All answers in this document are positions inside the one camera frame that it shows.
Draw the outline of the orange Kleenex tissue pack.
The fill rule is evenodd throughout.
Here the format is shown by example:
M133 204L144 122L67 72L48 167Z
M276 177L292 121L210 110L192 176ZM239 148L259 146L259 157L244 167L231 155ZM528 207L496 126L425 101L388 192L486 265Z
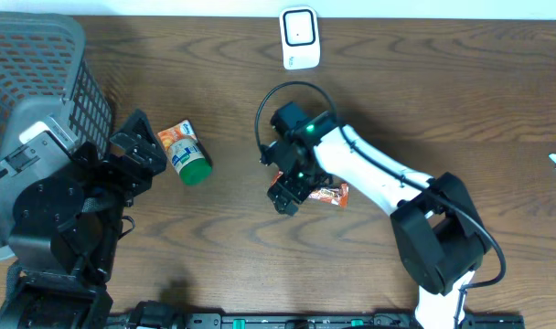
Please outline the orange Kleenex tissue pack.
M189 120L184 120L173 127L167 128L162 132L159 132L157 136L159 137L165 151L167 151L173 143L176 143L182 139L189 138L194 141L198 140L192 124Z

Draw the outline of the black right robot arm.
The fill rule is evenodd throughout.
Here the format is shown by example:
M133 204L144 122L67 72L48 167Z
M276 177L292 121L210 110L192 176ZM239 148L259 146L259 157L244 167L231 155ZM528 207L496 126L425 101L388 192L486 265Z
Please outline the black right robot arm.
M276 211L294 215L333 177L351 184L390 218L401 262L420 289L418 325L464 324L466 294L478 285L475 272L498 245L462 180L400 164L329 113L312 119L278 111L271 125L280 138L260 150L262 163L281 171L268 190Z

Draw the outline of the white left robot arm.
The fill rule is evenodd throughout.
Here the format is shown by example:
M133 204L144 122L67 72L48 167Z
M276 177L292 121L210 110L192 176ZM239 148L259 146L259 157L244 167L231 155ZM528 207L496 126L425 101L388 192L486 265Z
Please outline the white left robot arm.
M55 174L23 189L13 205L0 328L104 328L112 298L123 212L166 169L146 114L135 110L110 138L123 154L99 159L85 143L72 159L78 175Z

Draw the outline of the green cap bottle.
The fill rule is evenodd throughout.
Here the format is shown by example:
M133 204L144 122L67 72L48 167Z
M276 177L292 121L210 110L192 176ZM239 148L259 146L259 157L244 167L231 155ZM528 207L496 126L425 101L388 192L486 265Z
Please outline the green cap bottle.
M167 149L171 164L187 186L200 184L209 177L212 166L192 138L173 142Z

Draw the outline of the orange chocolate bar wrapper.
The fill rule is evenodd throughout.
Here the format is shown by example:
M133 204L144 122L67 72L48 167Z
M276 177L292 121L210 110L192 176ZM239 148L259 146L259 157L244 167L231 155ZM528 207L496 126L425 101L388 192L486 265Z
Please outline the orange chocolate bar wrapper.
M287 175L279 171L274 177L271 185L278 180L294 180L300 182L305 188L305 200L311 198L339 207L346 207L348 205L348 184L342 183L339 186L333 186L333 177L331 175L306 175L302 172L292 172Z

